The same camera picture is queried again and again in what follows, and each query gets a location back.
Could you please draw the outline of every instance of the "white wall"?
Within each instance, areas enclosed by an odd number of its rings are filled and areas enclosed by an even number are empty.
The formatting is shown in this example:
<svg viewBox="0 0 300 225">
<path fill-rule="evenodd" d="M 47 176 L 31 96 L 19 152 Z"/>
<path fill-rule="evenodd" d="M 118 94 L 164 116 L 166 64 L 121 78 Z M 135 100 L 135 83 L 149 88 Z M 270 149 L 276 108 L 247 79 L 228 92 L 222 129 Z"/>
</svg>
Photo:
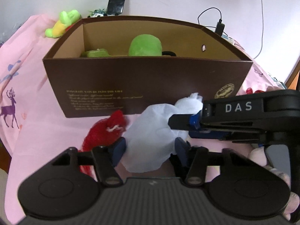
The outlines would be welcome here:
<svg viewBox="0 0 300 225">
<path fill-rule="evenodd" d="M 0 33 L 25 21 L 30 15 L 48 13 L 58 17 L 61 10 L 106 8 L 108 0 L 0 0 Z M 300 0 L 263 0 L 265 14 L 264 45 L 257 62 L 280 80 L 286 80 L 300 53 Z M 255 56 L 260 50 L 260 0 L 129 0 L 124 14 L 157 16 L 197 23 L 208 7 L 222 11 L 225 32 Z M 210 10 L 200 23 L 215 26 L 219 13 Z"/>
</svg>

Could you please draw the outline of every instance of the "pink bedsheet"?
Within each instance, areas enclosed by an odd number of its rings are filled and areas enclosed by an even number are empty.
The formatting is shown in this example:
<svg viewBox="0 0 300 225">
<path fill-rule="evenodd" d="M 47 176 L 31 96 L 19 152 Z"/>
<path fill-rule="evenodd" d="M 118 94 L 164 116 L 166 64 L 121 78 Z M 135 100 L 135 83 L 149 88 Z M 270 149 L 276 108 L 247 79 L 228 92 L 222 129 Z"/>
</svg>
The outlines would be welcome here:
<svg viewBox="0 0 300 225">
<path fill-rule="evenodd" d="M 12 105 L 6 91 L 15 92 L 15 116 L 8 115 L 6 126 L 1 117 L 0 138 L 12 154 L 12 161 L 7 181 L 5 211 L 13 224 L 24 217 L 17 199 L 20 183 L 38 168 L 70 146 L 79 148 L 90 127 L 100 117 L 65 118 L 53 90 L 47 80 L 42 58 L 55 42 L 44 38 L 44 31 L 54 25 L 46 15 L 31 17 L 0 49 L 0 98 L 1 106 Z M 253 90 L 266 90 L 272 86 L 279 89 L 273 80 L 257 64 L 253 64 L 238 94 L 245 94 L 248 87 Z M 138 115 L 128 116 L 132 123 Z M 243 155 L 248 155 L 251 147 L 216 140 L 191 140 L 193 145 L 202 145 L 211 151 L 220 152 L 230 147 Z M 131 176 L 122 165 L 117 167 L 122 178 Z M 144 175 L 170 176 L 172 171 L 168 163 L 156 172 Z M 218 175 L 214 167 L 208 170 L 207 181 Z"/>
</svg>

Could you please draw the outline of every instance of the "white lettering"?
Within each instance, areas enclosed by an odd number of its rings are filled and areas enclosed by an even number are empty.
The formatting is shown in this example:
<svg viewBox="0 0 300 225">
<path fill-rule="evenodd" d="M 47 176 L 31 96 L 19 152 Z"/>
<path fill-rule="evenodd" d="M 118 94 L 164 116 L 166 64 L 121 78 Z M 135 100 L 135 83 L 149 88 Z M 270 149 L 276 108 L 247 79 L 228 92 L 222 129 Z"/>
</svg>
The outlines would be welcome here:
<svg viewBox="0 0 300 225">
<path fill-rule="evenodd" d="M 231 104 L 226 104 L 226 110 L 225 112 L 228 113 L 231 111 Z"/>
<path fill-rule="evenodd" d="M 237 110 L 239 110 L 240 112 L 242 111 L 241 105 L 239 103 L 236 105 L 236 108 L 234 111 L 236 112 Z"/>
<path fill-rule="evenodd" d="M 247 103 L 246 103 L 246 111 L 250 111 L 251 109 L 252 109 L 252 106 L 251 106 L 251 101 L 248 101 Z"/>
</svg>

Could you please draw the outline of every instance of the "brown box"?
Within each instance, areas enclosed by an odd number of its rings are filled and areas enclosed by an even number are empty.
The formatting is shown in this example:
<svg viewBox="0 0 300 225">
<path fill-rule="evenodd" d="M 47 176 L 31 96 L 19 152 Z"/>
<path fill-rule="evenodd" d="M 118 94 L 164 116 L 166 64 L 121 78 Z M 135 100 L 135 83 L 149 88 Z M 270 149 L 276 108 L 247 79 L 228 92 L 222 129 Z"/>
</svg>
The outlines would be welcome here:
<svg viewBox="0 0 300 225">
<path fill-rule="evenodd" d="M 177 57 L 126 56 L 140 34 L 158 37 L 163 51 Z M 100 48 L 113 57 L 80 58 L 83 51 Z M 43 62 L 67 118 L 107 116 L 117 109 L 141 113 L 149 105 L 174 104 L 193 92 L 205 100 L 233 96 L 252 65 L 244 53 L 203 26 L 138 16 L 82 19 Z"/>
</svg>

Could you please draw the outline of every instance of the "ribbed black surface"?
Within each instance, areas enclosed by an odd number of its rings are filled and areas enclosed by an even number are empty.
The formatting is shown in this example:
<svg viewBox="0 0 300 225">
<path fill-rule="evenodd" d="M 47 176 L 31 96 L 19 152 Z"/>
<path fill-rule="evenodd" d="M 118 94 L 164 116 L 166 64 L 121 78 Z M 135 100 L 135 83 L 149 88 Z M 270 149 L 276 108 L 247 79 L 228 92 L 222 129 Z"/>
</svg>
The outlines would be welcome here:
<svg viewBox="0 0 300 225">
<path fill-rule="evenodd" d="M 200 189 L 189 189 L 179 179 L 128 179 L 119 188 L 106 189 L 88 211 L 63 221 L 25 218 L 19 225 L 279 225 L 282 216 L 261 221 L 230 217 L 217 210 Z"/>
</svg>

